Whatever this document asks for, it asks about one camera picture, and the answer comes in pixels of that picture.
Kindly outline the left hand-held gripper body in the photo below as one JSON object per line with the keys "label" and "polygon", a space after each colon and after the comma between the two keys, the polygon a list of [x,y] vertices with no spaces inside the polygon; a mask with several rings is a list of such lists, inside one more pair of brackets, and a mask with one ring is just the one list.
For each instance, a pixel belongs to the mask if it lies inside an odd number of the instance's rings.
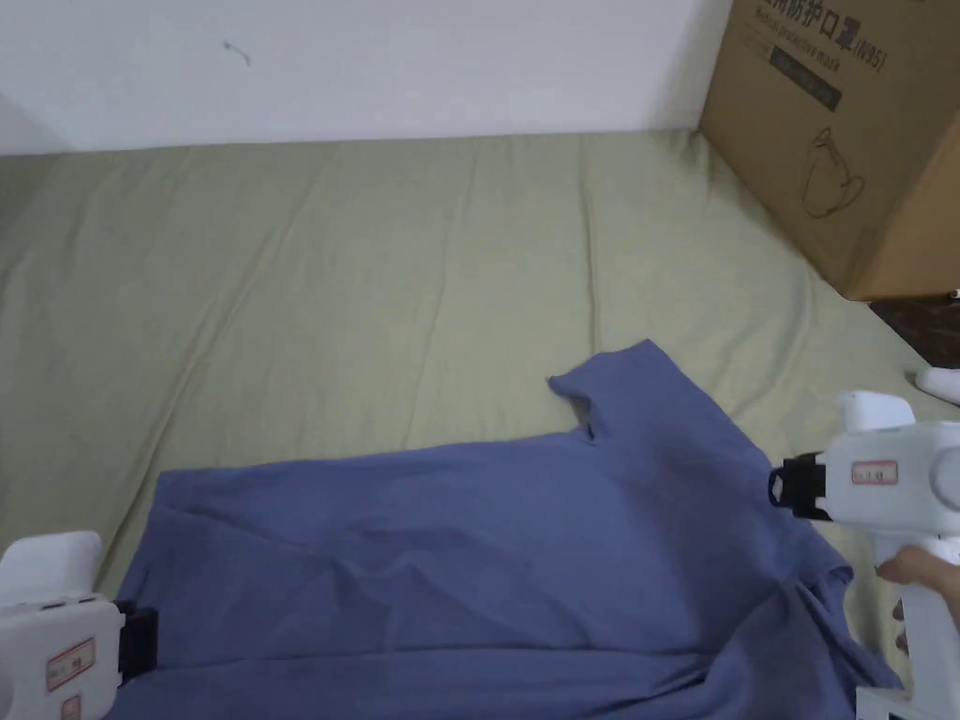
{"label": "left hand-held gripper body", "polygon": [[1,560],[1,716],[102,719],[158,665],[158,613],[94,591],[96,532],[17,539]]}

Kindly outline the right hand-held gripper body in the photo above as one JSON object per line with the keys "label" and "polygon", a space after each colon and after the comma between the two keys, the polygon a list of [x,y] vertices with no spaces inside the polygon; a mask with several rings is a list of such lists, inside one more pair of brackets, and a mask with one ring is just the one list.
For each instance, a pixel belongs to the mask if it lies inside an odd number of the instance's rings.
{"label": "right hand-held gripper body", "polygon": [[[768,481],[772,506],[796,518],[872,535],[877,563],[908,546],[959,561],[959,426],[919,422],[900,397],[841,396],[844,428],[822,452],[787,458]],[[955,719],[959,638],[945,601],[907,585],[899,593],[910,648],[910,690],[861,687],[859,719]]]}

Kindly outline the person's right hand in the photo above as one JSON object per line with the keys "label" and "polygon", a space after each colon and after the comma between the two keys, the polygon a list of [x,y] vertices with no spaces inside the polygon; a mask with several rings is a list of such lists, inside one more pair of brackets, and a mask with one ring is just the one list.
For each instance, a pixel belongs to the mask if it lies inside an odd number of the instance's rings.
{"label": "person's right hand", "polygon": [[958,566],[946,552],[901,538],[876,543],[877,576],[899,588],[895,647],[908,657],[910,689],[944,693],[958,680]]}

